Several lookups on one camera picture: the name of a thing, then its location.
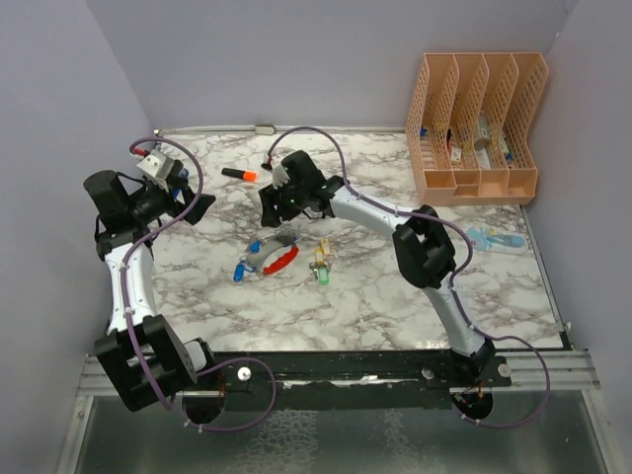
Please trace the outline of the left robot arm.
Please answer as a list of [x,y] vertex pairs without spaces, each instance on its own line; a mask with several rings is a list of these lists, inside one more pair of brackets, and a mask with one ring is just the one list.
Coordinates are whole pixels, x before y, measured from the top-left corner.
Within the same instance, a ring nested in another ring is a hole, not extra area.
[[97,172],[83,187],[98,215],[95,241],[99,258],[111,276],[113,309],[106,334],[96,341],[95,355],[126,408],[137,412],[168,402],[190,387],[211,387],[218,366],[202,338],[183,342],[159,313],[152,272],[155,231],[149,225],[163,215],[201,220],[214,203],[212,195],[196,196],[183,166],[170,172],[165,186],[144,177],[128,192],[123,173]]

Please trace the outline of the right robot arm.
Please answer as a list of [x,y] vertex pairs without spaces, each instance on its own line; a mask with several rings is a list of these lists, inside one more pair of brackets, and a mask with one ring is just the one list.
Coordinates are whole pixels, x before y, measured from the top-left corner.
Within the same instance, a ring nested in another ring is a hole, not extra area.
[[398,210],[363,195],[340,176],[325,177],[302,150],[286,156],[277,166],[268,161],[262,168],[272,174],[272,182],[259,190],[264,227],[277,228],[311,209],[382,235],[394,246],[401,276],[424,292],[442,323],[455,378],[475,386],[488,376],[496,350],[490,338],[475,327],[454,287],[455,248],[432,207]]

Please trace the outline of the blue tag key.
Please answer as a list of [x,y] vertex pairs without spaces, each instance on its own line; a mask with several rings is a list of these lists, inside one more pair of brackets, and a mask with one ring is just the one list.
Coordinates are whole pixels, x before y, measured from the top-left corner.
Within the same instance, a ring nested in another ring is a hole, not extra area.
[[241,282],[244,278],[245,272],[246,272],[245,264],[244,263],[237,264],[233,273],[233,281],[237,283]]

